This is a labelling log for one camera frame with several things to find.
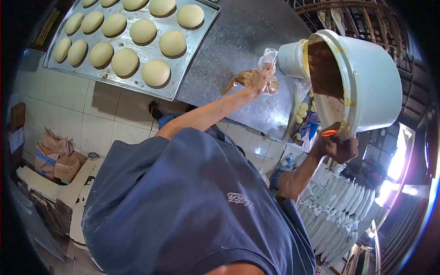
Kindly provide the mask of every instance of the plastic bucket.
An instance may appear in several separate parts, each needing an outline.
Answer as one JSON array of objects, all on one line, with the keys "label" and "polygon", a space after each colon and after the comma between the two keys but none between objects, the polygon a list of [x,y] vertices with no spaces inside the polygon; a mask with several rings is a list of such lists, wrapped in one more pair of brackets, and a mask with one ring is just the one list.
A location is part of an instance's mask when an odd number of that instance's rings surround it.
[{"label": "plastic bucket", "polygon": [[279,47],[277,63],[281,71],[290,77],[310,80],[307,59],[307,39]]},{"label": "plastic bucket", "polygon": [[339,114],[332,106],[334,98],[314,93],[322,127],[341,122],[337,136],[347,140],[357,132],[393,124],[401,111],[402,84],[387,51],[371,42],[342,37],[327,29],[312,34],[308,45],[320,41],[325,41],[335,56],[344,89],[344,106]]}]

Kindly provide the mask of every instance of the orange scissors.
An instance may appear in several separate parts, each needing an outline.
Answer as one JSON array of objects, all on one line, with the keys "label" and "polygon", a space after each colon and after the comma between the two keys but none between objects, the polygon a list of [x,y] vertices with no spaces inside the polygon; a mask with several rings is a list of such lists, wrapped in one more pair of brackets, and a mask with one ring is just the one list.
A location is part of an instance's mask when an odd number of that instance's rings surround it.
[{"label": "orange scissors", "polygon": [[336,134],[337,134],[337,130],[327,130],[327,131],[323,131],[321,135],[326,137],[326,136],[334,136]]}]

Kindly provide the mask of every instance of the hand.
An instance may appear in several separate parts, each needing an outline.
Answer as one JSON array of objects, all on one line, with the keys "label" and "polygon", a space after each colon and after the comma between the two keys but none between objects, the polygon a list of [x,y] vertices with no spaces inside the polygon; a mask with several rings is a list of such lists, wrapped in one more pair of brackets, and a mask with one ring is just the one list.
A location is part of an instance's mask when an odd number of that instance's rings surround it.
[{"label": "hand", "polygon": [[[340,122],[335,122],[323,131],[338,130],[340,125]],[[339,141],[336,136],[323,137],[321,136],[321,133],[317,134],[319,135],[319,138],[310,153],[313,152],[321,157],[329,156],[339,164],[346,163],[357,156],[358,140],[354,137],[346,141]]]},{"label": "hand", "polygon": [[252,73],[248,88],[252,92],[253,100],[256,100],[266,89],[268,85],[267,77],[270,71],[272,71],[272,64],[267,64],[261,72],[254,71]]}]

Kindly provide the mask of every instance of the person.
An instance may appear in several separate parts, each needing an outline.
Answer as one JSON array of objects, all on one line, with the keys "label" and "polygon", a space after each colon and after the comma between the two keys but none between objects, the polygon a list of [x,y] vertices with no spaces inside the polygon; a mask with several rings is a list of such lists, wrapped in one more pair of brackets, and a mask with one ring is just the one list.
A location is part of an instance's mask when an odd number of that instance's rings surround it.
[{"label": "person", "polygon": [[320,137],[298,169],[280,176],[278,196],[271,197],[252,163],[212,127],[256,100],[270,69],[254,73],[241,91],[163,117],[166,124],[140,144],[113,143],[81,223],[87,248],[105,272],[315,273],[296,202],[324,156],[344,163],[357,155],[357,141]]}]

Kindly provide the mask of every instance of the baking tray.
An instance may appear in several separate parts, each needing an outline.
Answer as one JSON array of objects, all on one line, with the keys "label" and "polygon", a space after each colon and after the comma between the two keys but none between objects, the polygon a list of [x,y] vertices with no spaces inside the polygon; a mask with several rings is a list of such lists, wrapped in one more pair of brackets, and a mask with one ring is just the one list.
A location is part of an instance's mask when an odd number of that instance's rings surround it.
[{"label": "baking tray", "polygon": [[[181,7],[188,4],[197,4],[205,13],[203,25],[196,30],[184,29],[177,23],[177,12]],[[103,8],[99,1],[88,8],[84,8],[81,4],[81,0],[77,0],[67,12],[61,24],[58,26],[55,36],[49,45],[43,67],[173,101],[180,82],[182,81],[183,75],[190,64],[194,53],[202,42],[203,37],[208,32],[209,27],[219,13],[220,7],[208,0],[176,0],[177,10],[168,17],[158,18],[151,15],[149,5],[150,3],[148,2],[146,6],[138,11],[127,11],[122,7],[122,0],[119,0],[119,2],[117,2],[115,5],[108,8]],[[52,51],[55,45],[57,45],[61,39],[67,36],[64,32],[64,25],[66,24],[67,19],[77,12],[82,12],[84,16],[86,16],[92,11],[101,11],[104,14],[104,19],[115,13],[123,13],[127,19],[127,26],[122,34],[114,38],[105,37],[101,31],[102,26],[90,35],[85,35],[81,31],[81,28],[79,28],[73,35],[70,36],[70,39],[72,40],[72,43],[81,38],[86,40],[88,52],[85,60],[77,68],[72,67],[67,60],[61,64],[58,64],[52,58]],[[158,29],[155,39],[147,46],[136,45],[130,37],[130,27],[139,19],[149,19],[153,21]],[[165,57],[159,49],[159,38],[162,34],[170,30],[181,31],[187,40],[187,49],[185,54],[176,59]],[[92,66],[89,59],[90,51],[92,50],[93,46],[101,41],[108,41],[113,46],[114,52],[122,48],[133,49],[139,56],[140,63],[136,73],[130,78],[123,79],[118,77],[113,72],[110,64],[103,70],[98,70]],[[171,78],[169,83],[163,88],[152,88],[145,84],[142,79],[142,67],[145,63],[152,59],[162,59],[166,61],[171,68]]]}]

